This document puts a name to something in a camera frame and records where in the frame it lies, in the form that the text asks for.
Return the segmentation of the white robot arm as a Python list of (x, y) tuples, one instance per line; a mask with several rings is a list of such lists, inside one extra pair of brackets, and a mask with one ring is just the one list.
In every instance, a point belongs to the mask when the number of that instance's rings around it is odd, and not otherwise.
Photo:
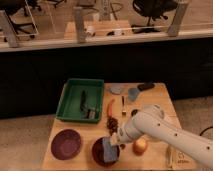
[(213, 140), (177, 128), (164, 119), (158, 105), (146, 106), (123, 123), (110, 137), (110, 144), (134, 142), (144, 134), (164, 141), (203, 165), (213, 169)]

